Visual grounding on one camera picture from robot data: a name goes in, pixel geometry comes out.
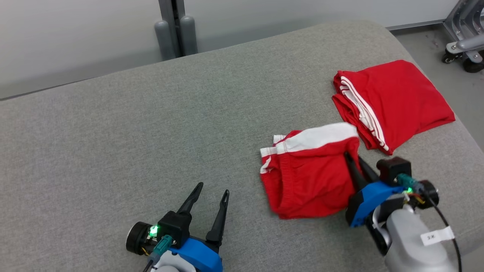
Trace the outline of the red white basketball shorts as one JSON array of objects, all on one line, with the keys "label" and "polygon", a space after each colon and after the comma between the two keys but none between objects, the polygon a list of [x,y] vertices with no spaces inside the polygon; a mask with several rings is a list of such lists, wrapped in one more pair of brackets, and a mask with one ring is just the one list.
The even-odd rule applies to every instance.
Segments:
[{"label": "red white basketball shorts", "polygon": [[356,193],[345,155],[358,158],[356,127],[346,122],[275,135],[261,148],[261,181],[271,211],[284,220],[333,215]]}]

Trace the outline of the grey partition post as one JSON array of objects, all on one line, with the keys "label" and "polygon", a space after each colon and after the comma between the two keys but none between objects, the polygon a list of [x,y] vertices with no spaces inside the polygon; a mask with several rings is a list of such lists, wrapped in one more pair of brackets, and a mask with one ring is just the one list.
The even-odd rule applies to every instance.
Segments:
[{"label": "grey partition post", "polygon": [[195,19],[186,14],[184,0],[158,0],[161,21],[154,24],[162,61],[198,53]]}]

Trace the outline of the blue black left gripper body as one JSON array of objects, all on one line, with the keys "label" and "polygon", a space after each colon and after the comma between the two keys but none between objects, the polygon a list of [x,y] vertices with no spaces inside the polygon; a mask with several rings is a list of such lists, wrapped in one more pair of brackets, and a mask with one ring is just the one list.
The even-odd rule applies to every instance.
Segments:
[{"label": "blue black left gripper body", "polygon": [[137,222],[126,239],[126,249],[147,256],[143,272],[223,272],[219,253],[199,240],[189,238],[180,249],[168,235],[157,240],[158,226]]}]

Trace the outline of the red white basketball jersey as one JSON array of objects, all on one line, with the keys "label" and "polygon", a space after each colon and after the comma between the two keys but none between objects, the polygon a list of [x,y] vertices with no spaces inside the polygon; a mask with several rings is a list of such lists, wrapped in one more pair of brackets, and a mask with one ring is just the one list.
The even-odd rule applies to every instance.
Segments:
[{"label": "red white basketball jersey", "polygon": [[391,156],[416,134],[455,121],[455,114],[415,64],[396,60],[358,72],[338,71],[332,97],[368,150]]}]

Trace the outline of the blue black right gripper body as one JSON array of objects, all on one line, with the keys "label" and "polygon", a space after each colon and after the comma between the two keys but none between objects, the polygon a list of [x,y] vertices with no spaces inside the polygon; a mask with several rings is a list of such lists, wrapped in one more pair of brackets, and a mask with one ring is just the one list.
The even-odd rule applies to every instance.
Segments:
[{"label": "blue black right gripper body", "polygon": [[366,183],[366,186],[356,192],[350,199],[345,211],[346,222],[349,227],[362,226],[366,218],[389,197],[400,193],[408,192],[420,196],[423,203],[419,204],[420,209],[431,207],[430,200],[435,204],[439,203],[437,188],[427,180],[417,181],[416,179],[398,179],[401,186],[392,187],[382,181]]}]

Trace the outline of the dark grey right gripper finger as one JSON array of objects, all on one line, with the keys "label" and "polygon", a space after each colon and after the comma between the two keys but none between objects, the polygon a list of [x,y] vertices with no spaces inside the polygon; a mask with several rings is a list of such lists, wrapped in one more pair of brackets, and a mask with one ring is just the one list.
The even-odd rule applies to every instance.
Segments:
[{"label": "dark grey right gripper finger", "polygon": [[358,156],[357,165],[358,183],[374,183],[380,181],[380,176],[377,174],[377,172],[375,172],[375,170],[373,170],[373,168],[360,156]]},{"label": "dark grey right gripper finger", "polygon": [[346,151],[344,152],[344,158],[353,187],[356,192],[359,192],[366,186],[366,179],[361,170],[359,157],[354,158],[349,152]]}]

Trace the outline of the grey metal cart base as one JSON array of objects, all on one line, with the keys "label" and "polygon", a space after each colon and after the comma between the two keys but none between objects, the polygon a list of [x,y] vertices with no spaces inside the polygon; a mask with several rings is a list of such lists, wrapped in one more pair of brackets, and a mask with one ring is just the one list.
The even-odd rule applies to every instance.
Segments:
[{"label": "grey metal cart base", "polygon": [[453,39],[446,44],[442,63],[463,60],[467,73],[484,71],[484,0],[459,0],[443,26]]}]

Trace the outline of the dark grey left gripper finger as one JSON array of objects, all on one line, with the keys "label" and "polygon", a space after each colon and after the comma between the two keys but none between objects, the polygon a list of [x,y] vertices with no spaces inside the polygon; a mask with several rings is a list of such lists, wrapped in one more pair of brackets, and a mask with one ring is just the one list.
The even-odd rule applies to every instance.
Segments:
[{"label": "dark grey left gripper finger", "polygon": [[177,215],[180,215],[185,218],[190,218],[190,219],[192,218],[192,215],[191,215],[192,207],[198,201],[203,186],[204,186],[203,182],[199,182],[197,184],[197,186],[192,190],[190,195],[187,197],[187,199],[183,202],[183,204],[178,209]]},{"label": "dark grey left gripper finger", "polygon": [[219,250],[223,241],[225,219],[228,211],[230,191],[225,190],[219,203],[219,210],[210,231],[206,234],[206,246],[211,250]]}]

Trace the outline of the white paper label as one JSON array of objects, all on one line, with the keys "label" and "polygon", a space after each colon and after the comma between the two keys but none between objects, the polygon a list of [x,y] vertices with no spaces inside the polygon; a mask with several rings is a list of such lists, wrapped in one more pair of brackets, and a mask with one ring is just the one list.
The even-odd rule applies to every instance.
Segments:
[{"label": "white paper label", "polygon": [[442,241],[453,240],[455,239],[455,235],[452,228],[448,226],[443,229],[421,234],[420,238],[424,246],[430,246],[436,243],[440,243]]}]

